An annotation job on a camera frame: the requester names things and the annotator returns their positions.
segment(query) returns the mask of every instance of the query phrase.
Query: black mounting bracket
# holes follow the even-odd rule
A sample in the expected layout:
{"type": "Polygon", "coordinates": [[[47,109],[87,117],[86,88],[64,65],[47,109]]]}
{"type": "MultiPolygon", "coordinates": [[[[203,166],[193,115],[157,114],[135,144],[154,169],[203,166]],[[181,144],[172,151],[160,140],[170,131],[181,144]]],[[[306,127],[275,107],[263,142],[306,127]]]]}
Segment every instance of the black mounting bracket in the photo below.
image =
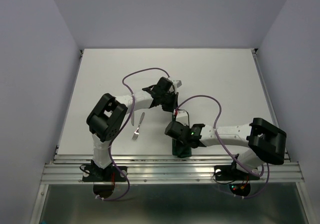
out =
{"type": "Polygon", "coordinates": [[[112,140],[120,130],[127,109],[111,94],[102,95],[86,119],[89,131],[96,134],[101,142],[112,140]],[[106,112],[111,112],[111,115],[108,117],[106,112]]]}
{"type": "Polygon", "coordinates": [[[215,180],[216,181],[235,181],[235,180],[259,180],[260,177],[251,175],[249,173],[244,173],[240,170],[233,168],[231,165],[215,165],[215,180]]]}
{"type": "Polygon", "coordinates": [[[204,124],[194,124],[191,128],[189,126],[184,126],[180,122],[171,121],[165,129],[165,135],[170,136],[183,145],[191,148],[206,147],[200,141],[201,130],[204,124]]]}
{"type": "Polygon", "coordinates": [[[282,165],[285,157],[286,133],[262,118],[254,118],[250,124],[249,147],[265,163],[282,165]]]}
{"type": "Polygon", "coordinates": [[[150,108],[161,105],[164,111],[172,113],[176,102],[176,93],[170,91],[173,85],[172,81],[161,77],[156,85],[143,88],[142,90],[148,92],[153,98],[150,108]]]}
{"type": "MultiPolygon", "coordinates": [[[[125,182],[126,179],[121,177],[120,172],[110,164],[105,169],[97,167],[93,160],[91,160],[91,164],[83,165],[84,172],[90,173],[88,176],[83,175],[82,181],[83,182],[111,182],[112,181],[112,174],[114,173],[115,182],[125,182]]],[[[128,168],[126,166],[118,166],[121,171],[127,172],[128,168]]]]}

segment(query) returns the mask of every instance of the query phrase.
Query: dark green object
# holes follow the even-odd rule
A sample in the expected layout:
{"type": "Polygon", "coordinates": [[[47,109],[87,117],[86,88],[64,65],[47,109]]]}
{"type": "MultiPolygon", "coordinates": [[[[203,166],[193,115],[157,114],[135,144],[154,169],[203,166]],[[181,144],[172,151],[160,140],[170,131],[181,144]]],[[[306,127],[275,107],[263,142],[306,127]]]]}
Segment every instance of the dark green object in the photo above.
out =
{"type": "Polygon", "coordinates": [[[183,145],[180,141],[172,139],[172,155],[179,158],[185,158],[192,156],[191,147],[183,145]]]}

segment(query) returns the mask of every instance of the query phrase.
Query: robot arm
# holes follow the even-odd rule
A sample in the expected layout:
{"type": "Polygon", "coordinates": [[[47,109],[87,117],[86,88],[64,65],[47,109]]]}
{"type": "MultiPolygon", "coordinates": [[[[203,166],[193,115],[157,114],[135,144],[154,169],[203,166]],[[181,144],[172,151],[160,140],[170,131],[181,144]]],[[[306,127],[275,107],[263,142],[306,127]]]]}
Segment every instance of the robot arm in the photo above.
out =
{"type": "MultiPolygon", "coordinates": [[[[248,147],[236,159],[250,171],[255,171],[264,163],[281,165],[284,163],[286,133],[261,118],[254,118],[251,124],[240,126],[219,127],[214,129],[210,125],[194,124],[191,128],[187,124],[188,114],[185,110],[176,113],[175,121],[166,128],[165,134],[192,148],[220,145],[216,132],[225,145],[248,147]]],[[[221,173],[217,179],[243,179],[248,172],[235,161],[231,166],[216,166],[221,173]]]]}
{"type": "MultiPolygon", "coordinates": [[[[133,94],[133,111],[161,105],[164,111],[172,112],[178,98],[177,88],[181,85],[180,80],[160,78],[157,84],[133,94]]],[[[86,122],[93,137],[93,166],[97,167],[96,173],[111,164],[108,155],[109,144],[117,136],[125,115],[132,109],[132,104],[131,95],[114,97],[104,94],[88,116],[86,122]]]]}

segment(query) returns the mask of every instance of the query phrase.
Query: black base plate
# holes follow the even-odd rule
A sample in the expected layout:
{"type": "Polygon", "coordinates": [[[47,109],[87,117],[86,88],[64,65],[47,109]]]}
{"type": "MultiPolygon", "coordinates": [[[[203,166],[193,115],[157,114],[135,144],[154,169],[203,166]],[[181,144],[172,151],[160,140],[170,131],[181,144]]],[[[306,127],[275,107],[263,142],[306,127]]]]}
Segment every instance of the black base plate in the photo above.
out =
{"type": "MultiPolygon", "coordinates": [[[[118,166],[121,171],[125,171],[127,173],[128,168],[126,166],[118,166]]],[[[84,170],[89,171],[90,173],[94,173],[94,168],[91,165],[86,165],[84,170]]],[[[107,167],[104,169],[104,173],[101,176],[89,175],[87,177],[82,177],[83,182],[111,182],[112,174],[115,173],[115,182],[125,182],[126,179],[120,176],[120,172],[114,167],[107,167]]]]}
{"type": "Polygon", "coordinates": [[[215,165],[214,166],[215,171],[220,169],[219,175],[215,174],[215,180],[216,181],[233,181],[233,180],[247,180],[247,177],[249,177],[249,180],[259,180],[260,177],[244,173],[242,171],[239,171],[237,169],[233,169],[231,165],[215,165]]]}
{"type": "Polygon", "coordinates": [[[93,192],[101,198],[108,198],[114,192],[114,185],[94,185],[93,192]]]}

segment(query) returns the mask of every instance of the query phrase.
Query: wire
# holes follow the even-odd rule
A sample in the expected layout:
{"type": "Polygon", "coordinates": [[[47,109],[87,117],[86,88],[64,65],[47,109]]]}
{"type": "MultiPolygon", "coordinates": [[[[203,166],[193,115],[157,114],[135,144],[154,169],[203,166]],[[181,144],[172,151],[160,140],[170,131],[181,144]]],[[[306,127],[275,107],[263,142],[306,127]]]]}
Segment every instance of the wire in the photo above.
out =
{"type": "Polygon", "coordinates": [[[244,188],[246,187],[246,185],[248,185],[248,182],[249,182],[249,176],[247,175],[246,184],[243,185],[243,186],[241,186],[240,188],[241,188],[241,189],[244,189],[244,188]]]}
{"type": "Polygon", "coordinates": [[[82,172],[87,173],[88,175],[90,175],[90,172],[88,172],[88,171],[86,171],[86,170],[84,170],[84,169],[81,168],[82,166],[84,166],[84,165],[79,166],[80,170],[81,170],[82,172]]]}
{"type": "Polygon", "coordinates": [[[265,170],[265,168],[264,168],[263,165],[262,165],[262,170],[261,170],[261,173],[260,173],[260,174],[256,174],[256,173],[252,172],[252,171],[251,171],[250,169],[248,169],[245,165],[243,165],[240,161],[238,161],[238,160],[234,157],[234,155],[231,154],[231,152],[228,150],[228,148],[226,147],[226,145],[224,144],[224,142],[223,142],[222,139],[220,138],[220,136],[219,136],[219,134],[218,134],[218,132],[217,132],[217,126],[216,126],[216,124],[217,124],[217,122],[218,122],[218,120],[219,120],[219,118],[220,118],[220,115],[221,115],[221,112],[222,112],[222,107],[221,107],[220,102],[219,102],[216,98],[211,97],[211,96],[209,96],[209,95],[194,95],[194,96],[191,96],[191,97],[187,98],[185,101],[183,101],[181,104],[179,104],[178,107],[176,108],[176,111],[178,111],[179,107],[181,107],[185,102],[187,102],[187,101],[189,101],[189,100],[191,100],[191,99],[193,99],[193,98],[197,98],[197,97],[209,98],[209,99],[214,100],[214,101],[218,104],[218,106],[219,106],[219,113],[218,113],[218,115],[217,115],[216,118],[215,118],[215,121],[214,121],[214,123],[213,123],[213,124],[214,124],[213,128],[215,129],[215,133],[216,133],[215,135],[216,135],[219,143],[220,143],[221,146],[224,148],[224,150],[228,153],[228,155],[229,155],[242,169],[244,169],[246,172],[248,172],[248,173],[251,174],[251,175],[254,175],[254,176],[257,176],[257,177],[261,177],[261,176],[264,174],[264,170],[265,170]]]}
{"type": "Polygon", "coordinates": [[[234,183],[234,182],[236,181],[236,180],[233,180],[233,181],[230,181],[230,182],[222,183],[222,182],[216,181],[216,180],[214,179],[214,176],[215,176],[215,175],[213,175],[212,180],[214,180],[214,182],[216,182],[216,183],[218,183],[218,184],[221,184],[221,185],[228,185],[228,184],[234,183]]]}
{"type": "Polygon", "coordinates": [[[116,134],[116,136],[114,137],[114,139],[109,143],[108,153],[109,153],[109,157],[110,157],[110,160],[111,160],[113,166],[117,169],[117,171],[118,171],[122,176],[124,176],[125,180],[126,180],[127,183],[128,183],[128,186],[127,186],[126,191],[125,191],[122,195],[120,195],[120,196],[118,196],[118,197],[116,197],[116,198],[113,198],[113,199],[104,199],[104,198],[101,198],[100,196],[97,195],[96,198],[99,198],[99,199],[101,199],[101,200],[105,200],[105,201],[118,200],[118,199],[124,197],[124,196],[129,192],[129,190],[130,190],[130,181],[129,181],[127,175],[124,174],[124,173],[120,170],[120,168],[117,166],[117,164],[115,163],[115,160],[113,159],[113,157],[112,157],[112,155],[111,155],[111,146],[112,146],[114,140],[116,139],[116,137],[122,132],[122,130],[124,129],[124,127],[125,127],[125,126],[127,125],[127,123],[129,122],[129,120],[130,120],[130,118],[131,118],[131,116],[132,116],[132,114],[133,114],[133,111],[134,111],[134,109],[135,109],[134,107],[135,107],[136,99],[135,99],[135,97],[134,97],[134,92],[132,91],[132,89],[130,88],[130,86],[125,83],[125,80],[126,80],[126,78],[128,78],[128,77],[130,77],[130,76],[132,76],[132,75],[135,75],[135,74],[137,74],[137,73],[141,73],[141,72],[144,72],[144,71],[149,71],[149,70],[161,70],[161,71],[165,72],[168,77],[170,77],[169,73],[168,73],[167,71],[165,71],[164,69],[154,67],[154,68],[147,68],[147,69],[135,71],[135,72],[133,72],[133,73],[131,73],[131,74],[128,74],[127,76],[125,76],[125,77],[122,79],[122,84],[129,89],[129,91],[130,91],[130,93],[131,93],[131,95],[132,95],[132,106],[131,106],[131,110],[130,110],[129,116],[128,116],[128,118],[126,119],[125,123],[122,125],[122,127],[120,128],[119,132],[116,134]]]}
{"type": "Polygon", "coordinates": [[[252,195],[249,195],[249,196],[245,196],[244,198],[245,199],[250,199],[250,198],[254,198],[254,197],[256,197],[256,196],[258,196],[258,195],[260,195],[263,191],[264,191],[264,189],[267,187],[267,185],[268,185],[268,182],[269,182],[269,178],[270,178],[270,167],[269,167],[269,164],[267,163],[266,164],[266,168],[267,168],[267,178],[266,178],[266,181],[265,181],[265,184],[264,184],[264,186],[259,190],[259,191],[257,191],[255,194],[252,194],[252,195]]]}
{"type": "Polygon", "coordinates": [[[111,183],[112,183],[112,185],[116,185],[115,183],[116,183],[116,181],[115,181],[115,175],[116,173],[114,172],[114,173],[112,173],[112,176],[111,176],[111,183]]]}

